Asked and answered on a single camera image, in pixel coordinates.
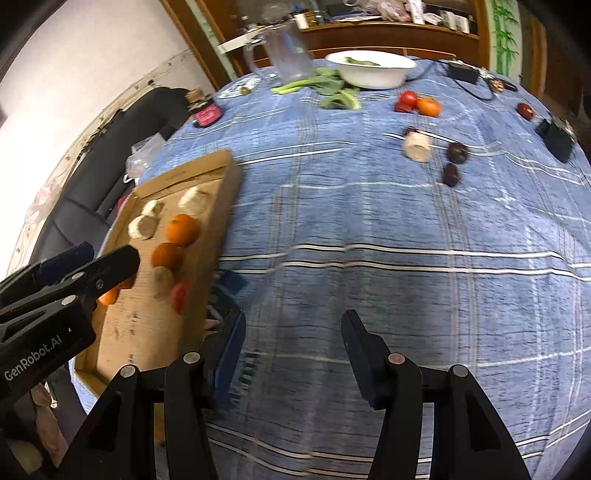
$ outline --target cardboard tray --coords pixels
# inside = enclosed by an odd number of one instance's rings
[[[185,163],[133,190],[103,245],[103,253],[127,244],[137,248],[141,264],[135,284],[130,290],[121,290],[115,304],[98,305],[92,316],[96,340],[74,360],[76,375],[95,396],[104,392],[124,365],[134,364],[140,370],[166,367],[182,353],[199,346],[204,338],[207,296],[241,177],[242,170],[230,152],[222,150]],[[158,244],[167,241],[166,226],[181,213],[177,202],[195,185],[210,194],[211,202],[198,217],[202,223],[200,236],[184,249],[183,266],[174,275],[176,281],[192,280],[184,316],[180,316],[169,301],[153,296],[151,254]],[[141,214],[149,200],[164,202],[158,229],[148,240],[130,239],[128,224]]]

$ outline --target black charger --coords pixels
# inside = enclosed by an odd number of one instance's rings
[[[551,121],[543,119],[535,131],[544,139],[546,148],[557,160],[562,163],[569,161],[576,137],[566,120],[556,117],[552,117]]]
[[[463,82],[477,84],[480,71],[462,61],[450,61],[447,64],[447,76]]]

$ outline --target blue tablecloth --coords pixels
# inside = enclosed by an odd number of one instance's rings
[[[242,356],[209,427],[220,479],[365,478],[383,412],[361,398],[343,347],[351,308],[415,363],[470,368],[535,479],[555,474],[591,419],[583,151],[568,164],[547,151],[515,107],[548,113],[522,89],[483,102],[442,65],[408,87],[439,100],[441,115],[393,112],[402,89],[327,111],[311,89],[260,85],[219,100],[210,128],[187,123],[142,177],[222,148],[244,170],[220,259],[248,282]],[[429,163],[404,156],[408,126],[428,132]],[[470,151],[455,188],[441,183],[452,140]],[[426,406],[418,478],[432,425]]]

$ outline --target bamboo painting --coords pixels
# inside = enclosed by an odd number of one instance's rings
[[[493,30],[495,35],[494,49],[496,50],[495,71],[509,76],[511,65],[518,55],[517,50],[514,50],[517,42],[509,30],[511,26],[519,26],[512,11],[516,8],[516,3],[514,0],[491,0],[491,7],[495,23]]]

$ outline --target screw head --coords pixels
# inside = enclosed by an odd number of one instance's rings
[[[457,377],[466,377],[468,375],[468,369],[463,365],[454,365],[452,372]]]
[[[185,353],[183,357],[183,361],[186,364],[196,364],[197,362],[199,362],[200,359],[201,355],[199,355],[197,352]]]
[[[72,303],[74,300],[76,300],[76,295],[68,295],[65,299],[61,301],[61,304],[65,307],[66,305]]]
[[[125,365],[119,373],[124,378],[131,377],[131,375],[135,375],[135,367],[133,365]]]
[[[402,365],[406,358],[401,353],[391,353],[388,355],[388,362],[394,365]]]

